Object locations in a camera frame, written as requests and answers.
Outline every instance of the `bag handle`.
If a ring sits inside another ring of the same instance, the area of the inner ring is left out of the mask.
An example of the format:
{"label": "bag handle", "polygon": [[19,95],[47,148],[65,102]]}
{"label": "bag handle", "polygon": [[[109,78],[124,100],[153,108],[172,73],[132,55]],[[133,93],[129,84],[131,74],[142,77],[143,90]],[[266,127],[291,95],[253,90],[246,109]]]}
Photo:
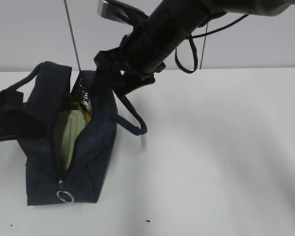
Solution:
{"label": "bag handle", "polygon": [[146,134],[148,132],[147,125],[141,118],[141,116],[137,113],[136,109],[133,107],[128,98],[125,95],[116,95],[118,99],[122,102],[122,104],[127,108],[127,110],[134,116],[135,119],[137,119],[137,121],[140,123],[141,128],[136,127],[120,115],[114,115],[111,119],[136,136]]}
{"label": "bag handle", "polygon": [[35,67],[35,69],[24,79],[22,79],[21,81],[15,83],[14,85],[11,85],[10,87],[8,87],[6,90],[12,90],[12,91],[16,91],[18,90],[20,87],[22,87],[23,85],[28,84],[31,80],[33,80],[35,78],[35,76],[38,74],[40,68],[43,66],[44,63],[40,63],[39,65],[37,65]]}

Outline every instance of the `zipper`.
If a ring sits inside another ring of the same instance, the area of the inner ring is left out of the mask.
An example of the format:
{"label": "zipper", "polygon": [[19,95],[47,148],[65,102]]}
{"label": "zipper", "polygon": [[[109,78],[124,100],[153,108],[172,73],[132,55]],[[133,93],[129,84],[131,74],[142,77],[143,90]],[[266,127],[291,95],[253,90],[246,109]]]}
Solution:
{"label": "zipper", "polygon": [[[67,192],[63,186],[63,181],[62,179],[60,179],[58,181],[58,185],[59,185],[59,188],[60,188],[60,191],[57,192],[57,197],[63,201],[64,203],[73,203],[74,202],[74,197],[71,193]],[[70,198],[70,201],[68,201],[68,199],[65,199],[63,198],[63,196],[66,195],[67,198],[69,197]]]}
{"label": "zipper", "polygon": [[65,90],[64,90],[64,93],[62,94],[60,105],[59,105],[59,107],[57,109],[56,118],[53,121],[52,129],[51,129],[50,137],[49,137],[49,140],[50,140],[50,143],[51,143],[51,148],[50,148],[51,149],[51,161],[52,161],[52,164],[54,166],[54,172],[55,172],[55,175],[56,175],[56,182],[59,182],[61,180],[61,176],[60,176],[60,171],[58,169],[58,164],[57,164],[57,157],[56,157],[56,150],[55,150],[55,143],[54,143],[54,140],[53,140],[53,135],[54,135],[57,119],[58,119],[58,116],[60,114],[60,111],[61,111],[61,108],[62,108],[62,105],[63,105],[63,101],[65,99],[66,88],[69,87],[69,89],[70,89],[71,73],[72,73],[72,68],[69,71],[69,75],[68,75],[69,78],[67,78],[67,82],[65,84]]}
{"label": "zipper", "polygon": [[[91,102],[91,105],[93,107],[93,100],[92,98],[90,98],[90,102]],[[59,116],[59,113],[60,113],[60,110],[61,110],[61,106],[59,107],[58,111],[57,111],[57,117]],[[58,186],[59,186],[59,189],[60,191],[57,192],[57,196],[60,200],[62,200],[63,202],[65,203],[71,203],[74,201],[74,197],[65,190],[65,187],[64,187],[64,182],[66,180],[66,178],[68,177],[69,173],[72,171],[73,167],[74,167],[74,164],[75,164],[75,160],[76,160],[76,157],[77,157],[77,149],[78,149],[78,144],[79,144],[79,141],[80,141],[80,138],[81,136],[83,135],[83,133],[85,132],[85,130],[87,129],[87,127],[93,122],[93,120],[95,120],[93,118],[93,112],[92,112],[92,119],[91,121],[89,122],[89,124],[81,131],[81,133],[79,134],[79,136],[76,138],[75,142],[74,142],[74,147],[73,147],[73,153],[72,153],[72,158],[71,158],[71,162],[70,162],[70,165],[68,167],[68,169],[66,170],[66,172],[64,173],[64,175],[61,176],[60,174],[60,171],[58,169],[58,164],[57,164],[57,157],[56,157],[56,151],[55,151],[55,144],[52,140],[52,145],[51,145],[51,151],[52,151],[52,162],[54,163],[54,169],[55,169],[55,173],[56,173],[56,181],[58,183]],[[55,123],[53,124],[53,131],[55,129],[55,125],[57,123],[57,119],[55,121]],[[71,198],[71,202],[67,202],[65,201],[64,199],[61,198],[61,196],[59,195],[60,193],[63,193],[63,194],[66,194],[68,195],[70,198]]]}

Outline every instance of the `fabric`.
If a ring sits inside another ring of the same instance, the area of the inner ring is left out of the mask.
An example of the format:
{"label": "fabric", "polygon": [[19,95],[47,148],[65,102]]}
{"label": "fabric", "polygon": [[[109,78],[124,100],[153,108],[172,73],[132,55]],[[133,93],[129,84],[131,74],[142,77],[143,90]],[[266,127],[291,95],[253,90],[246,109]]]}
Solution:
{"label": "fabric", "polygon": [[81,111],[69,110],[59,114],[53,141],[60,173],[66,172],[69,168],[75,141],[87,125],[88,122]]}
{"label": "fabric", "polygon": [[[95,71],[83,71],[87,89],[94,86]],[[134,135],[147,133],[147,126],[129,100],[119,97],[130,113],[139,121],[136,127],[118,115],[115,97],[110,88],[91,96],[93,114],[90,123],[74,144],[72,160],[67,172],[57,167],[53,132],[66,95],[70,93],[71,67],[44,62],[25,79],[8,89],[16,90],[36,77],[35,87],[24,109],[46,125],[42,138],[21,138],[18,142],[27,156],[26,188],[28,206],[62,204],[59,191],[67,191],[74,202],[96,203],[99,199],[111,152],[115,143],[117,123]]]}

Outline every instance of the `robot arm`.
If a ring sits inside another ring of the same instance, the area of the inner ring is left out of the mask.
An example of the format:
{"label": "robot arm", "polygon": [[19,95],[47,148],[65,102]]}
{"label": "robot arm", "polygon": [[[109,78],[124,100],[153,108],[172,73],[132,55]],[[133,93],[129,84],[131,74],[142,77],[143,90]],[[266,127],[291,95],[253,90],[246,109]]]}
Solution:
{"label": "robot arm", "polygon": [[102,0],[98,9],[102,17],[127,24],[134,22],[134,30],[124,37],[118,49],[100,52],[95,63],[99,71],[107,71],[107,66],[125,71],[119,78],[122,85],[116,90],[127,94],[154,83],[154,73],[166,67],[163,61],[196,28],[210,20],[227,12],[276,16],[291,4],[295,4],[295,0],[163,0],[148,17],[116,0]]}

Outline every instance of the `white wall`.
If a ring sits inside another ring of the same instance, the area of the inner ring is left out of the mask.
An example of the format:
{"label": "white wall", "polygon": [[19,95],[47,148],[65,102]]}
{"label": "white wall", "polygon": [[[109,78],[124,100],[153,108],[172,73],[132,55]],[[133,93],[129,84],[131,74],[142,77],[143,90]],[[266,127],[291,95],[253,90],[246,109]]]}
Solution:
{"label": "white wall", "polygon": [[[150,14],[161,0],[126,0]],[[97,0],[68,0],[83,69],[94,69],[100,50],[116,47],[131,27],[102,19]],[[216,29],[239,17],[229,14],[211,22]],[[197,40],[201,54],[202,39]],[[192,67],[187,42],[179,48],[184,65]],[[61,0],[0,0],[0,71],[31,70],[52,60],[76,67]],[[175,68],[174,58],[166,60]],[[295,67],[295,6],[274,18],[251,16],[207,40],[204,68]]]}

